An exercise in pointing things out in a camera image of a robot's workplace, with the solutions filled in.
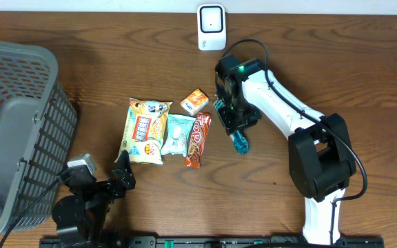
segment basket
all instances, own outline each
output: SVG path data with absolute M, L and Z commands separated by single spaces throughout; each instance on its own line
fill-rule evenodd
M 63 168 L 77 116 L 57 81 L 58 64 L 45 48 L 0 41 L 0 233 Z M 50 215 L 57 189 L 14 230 Z

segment light blue snack package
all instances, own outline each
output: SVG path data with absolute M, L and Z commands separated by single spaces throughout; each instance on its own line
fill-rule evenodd
M 161 154 L 183 154 L 186 157 L 187 140 L 190 138 L 190 132 L 194 117 L 183 116 L 180 114 L 168 114 L 168 137 L 162 147 Z

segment white wall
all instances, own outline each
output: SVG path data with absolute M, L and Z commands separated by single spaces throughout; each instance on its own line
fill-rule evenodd
M 397 14 L 397 0 L 0 0 L 0 10 L 193 13 L 216 2 L 228 13 Z

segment snack bag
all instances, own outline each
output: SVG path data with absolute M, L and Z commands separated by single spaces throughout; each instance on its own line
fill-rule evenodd
M 186 167 L 200 168 L 201 154 L 205 148 L 205 139 L 210 130 L 211 118 L 212 115 L 208 113 L 199 112 L 197 114 L 187 149 L 187 157 L 185 159 Z
M 119 155 L 126 149 L 132 163 L 162 165 L 160 150 L 170 106 L 168 102 L 130 98 Z
M 190 138 L 194 117 L 179 114 L 168 115 L 168 138 L 162 147 L 161 154 L 183 154 L 186 157 L 187 140 Z
M 191 116 L 197 114 L 198 111 L 203 109 L 210 102 L 210 99 L 200 89 L 194 90 L 180 105 Z

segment wood grain surface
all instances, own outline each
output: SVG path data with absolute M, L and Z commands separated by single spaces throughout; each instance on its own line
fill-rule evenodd
M 397 247 L 397 17 L 229 14 L 227 44 L 264 41 L 277 79 L 300 100 L 347 122 L 369 177 L 359 200 L 344 202 L 340 231 L 382 236 Z M 196 88 L 215 100 L 221 52 L 197 48 L 195 14 L 0 12 L 0 40 L 43 46 L 59 63 L 59 80 L 81 108 L 71 156 L 90 153 L 108 178 L 123 134 L 129 97 L 180 101 Z M 255 44 L 240 60 L 263 58 Z M 133 165 L 136 189 L 113 204 L 106 228 L 160 236 L 270 236 L 300 232 L 304 199 L 288 172 L 286 138 L 263 118 L 247 131 L 251 152 L 238 155 L 216 112 L 203 166 L 182 156 L 164 166 Z M 346 194 L 360 190 L 359 174 Z M 61 187 L 58 198 L 68 195 Z M 37 247 L 55 235 L 49 220 L 13 233 L 7 247 Z

